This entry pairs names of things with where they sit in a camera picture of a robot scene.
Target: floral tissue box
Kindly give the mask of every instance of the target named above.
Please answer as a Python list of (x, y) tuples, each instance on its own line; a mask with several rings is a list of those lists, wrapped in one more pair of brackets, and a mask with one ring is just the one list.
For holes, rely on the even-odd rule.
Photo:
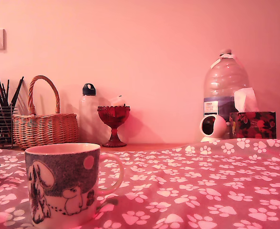
[(275, 112), (230, 113), (230, 138), (277, 138)]

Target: white camera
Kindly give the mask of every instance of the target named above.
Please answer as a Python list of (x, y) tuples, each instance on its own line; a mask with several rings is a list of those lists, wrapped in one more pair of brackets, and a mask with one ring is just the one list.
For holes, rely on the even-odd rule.
[(227, 129), (226, 121), (217, 114), (206, 115), (200, 122), (200, 132), (204, 135), (201, 142), (221, 140)]

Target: paw print tablecloth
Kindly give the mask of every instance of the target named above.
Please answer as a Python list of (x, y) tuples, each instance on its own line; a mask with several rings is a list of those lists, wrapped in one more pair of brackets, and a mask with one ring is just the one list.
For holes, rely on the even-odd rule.
[[(280, 140), (230, 139), (115, 152), (121, 187), (77, 229), (280, 229)], [(0, 150), (0, 229), (33, 229), (24, 152)], [(101, 164), (99, 187), (119, 175)]]

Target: ceramic mug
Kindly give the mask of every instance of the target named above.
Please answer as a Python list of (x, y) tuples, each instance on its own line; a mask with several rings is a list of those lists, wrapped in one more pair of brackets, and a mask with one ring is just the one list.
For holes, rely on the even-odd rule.
[[(100, 155), (100, 146), (66, 143), (25, 150), (31, 214), (40, 229), (69, 229), (89, 221), (96, 211), (96, 197), (108, 195), (123, 181), (124, 167), (111, 154)], [(120, 168), (118, 181), (98, 188), (99, 162), (114, 160)]]

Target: red glass goblet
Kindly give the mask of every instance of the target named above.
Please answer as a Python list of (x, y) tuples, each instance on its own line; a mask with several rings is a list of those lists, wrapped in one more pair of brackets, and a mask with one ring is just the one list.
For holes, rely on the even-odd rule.
[(117, 128), (123, 124), (129, 116), (129, 106), (99, 106), (97, 108), (100, 119), (111, 127), (111, 137), (104, 143), (105, 147), (123, 147), (127, 144), (122, 142), (117, 135)]

